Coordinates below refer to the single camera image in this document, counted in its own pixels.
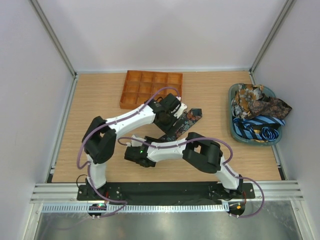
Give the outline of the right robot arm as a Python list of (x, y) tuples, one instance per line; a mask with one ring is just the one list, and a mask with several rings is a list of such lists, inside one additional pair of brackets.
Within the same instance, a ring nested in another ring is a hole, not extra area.
[[(237, 198), (244, 191), (242, 176), (229, 166), (233, 151), (219, 139), (205, 137), (196, 132), (190, 132), (186, 138), (175, 141), (148, 136), (132, 136), (127, 139), (131, 142), (127, 144), (125, 160), (149, 168), (155, 167), (156, 163), (161, 161), (183, 159), (200, 172), (216, 175), (223, 191), (230, 198)], [(230, 149), (228, 159), (225, 159), (220, 144)]]

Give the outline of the navy floral tie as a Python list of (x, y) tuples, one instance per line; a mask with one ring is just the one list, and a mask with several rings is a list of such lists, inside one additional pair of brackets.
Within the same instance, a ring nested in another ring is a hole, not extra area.
[(201, 108), (191, 108), (188, 112), (184, 112), (169, 130), (168, 133), (161, 136), (159, 140), (164, 142), (176, 141), (180, 136), (187, 132), (195, 125), (203, 116)]

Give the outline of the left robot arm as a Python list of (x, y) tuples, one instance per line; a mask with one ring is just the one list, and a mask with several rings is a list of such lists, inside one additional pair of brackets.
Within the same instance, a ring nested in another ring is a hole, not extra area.
[(90, 185), (88, 194), (95, 200), (101, 200), (105, 196), (107, 161), (113, 156), (116, 141), (120, 137), (151, 124), (169, 134), (187, 108), (180, 97), (170, 93), (160, 101), (151, 98), (117, 117), (95, 117), (81, 141), (80, 150), (85, 152), (87, 157), (87, 182)]

